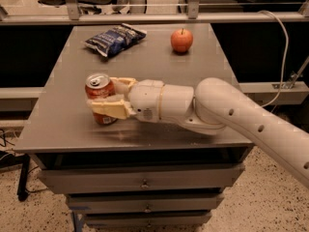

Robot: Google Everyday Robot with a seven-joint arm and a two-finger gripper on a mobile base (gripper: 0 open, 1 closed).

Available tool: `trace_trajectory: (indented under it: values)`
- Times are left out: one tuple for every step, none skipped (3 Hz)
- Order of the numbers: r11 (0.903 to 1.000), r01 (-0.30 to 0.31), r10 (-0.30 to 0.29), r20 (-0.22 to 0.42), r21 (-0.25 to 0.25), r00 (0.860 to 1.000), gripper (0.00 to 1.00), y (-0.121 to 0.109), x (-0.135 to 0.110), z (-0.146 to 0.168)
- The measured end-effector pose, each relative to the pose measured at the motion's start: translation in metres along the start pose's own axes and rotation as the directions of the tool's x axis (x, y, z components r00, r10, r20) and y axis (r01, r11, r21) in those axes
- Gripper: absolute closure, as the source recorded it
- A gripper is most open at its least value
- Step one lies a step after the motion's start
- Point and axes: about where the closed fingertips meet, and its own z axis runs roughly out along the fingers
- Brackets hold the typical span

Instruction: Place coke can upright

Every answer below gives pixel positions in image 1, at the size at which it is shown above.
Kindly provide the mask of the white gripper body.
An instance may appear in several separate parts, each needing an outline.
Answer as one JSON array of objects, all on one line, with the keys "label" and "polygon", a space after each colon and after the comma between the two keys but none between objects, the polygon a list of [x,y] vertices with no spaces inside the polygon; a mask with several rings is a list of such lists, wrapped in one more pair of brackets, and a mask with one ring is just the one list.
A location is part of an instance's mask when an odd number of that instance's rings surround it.
[{"label": "white gripper body", "polygon": [[135,117],[142,122],[157,123],[158,104],[164,83],[160,80],[143,80],[136,83],[128,94]]}]

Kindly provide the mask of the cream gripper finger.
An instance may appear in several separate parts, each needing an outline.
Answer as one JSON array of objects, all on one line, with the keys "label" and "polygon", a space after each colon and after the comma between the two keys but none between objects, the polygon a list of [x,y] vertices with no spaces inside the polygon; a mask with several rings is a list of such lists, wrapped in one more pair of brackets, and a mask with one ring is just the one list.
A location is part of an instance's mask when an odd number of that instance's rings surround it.
[{"label": "cream gripper finger", "polygon": [[129,91],[137,83],[135,78],[131,77],[111,77],[116,91]]},{"label": "cream gripper finger", "polygon": [[107,98],[87,99],[86,103],[93,112],[100,115],[122,120],[135,115],[130,102],[122,94],[109,96]]}]

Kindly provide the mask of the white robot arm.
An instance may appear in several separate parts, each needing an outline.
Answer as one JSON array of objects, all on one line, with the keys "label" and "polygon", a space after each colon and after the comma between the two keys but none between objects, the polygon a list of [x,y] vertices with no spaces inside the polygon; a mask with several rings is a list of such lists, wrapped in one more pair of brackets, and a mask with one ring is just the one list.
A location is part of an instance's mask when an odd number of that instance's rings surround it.
[{"label": "white robot arm", "polygon": [[195,88],[160,80],[111,79],[116,94],[87,100],[93,112],[117,119],[173,123],[215,135],[229,127],[251,140],[309,188],[309,134],[268,112],[230,83],[215,77]]}]

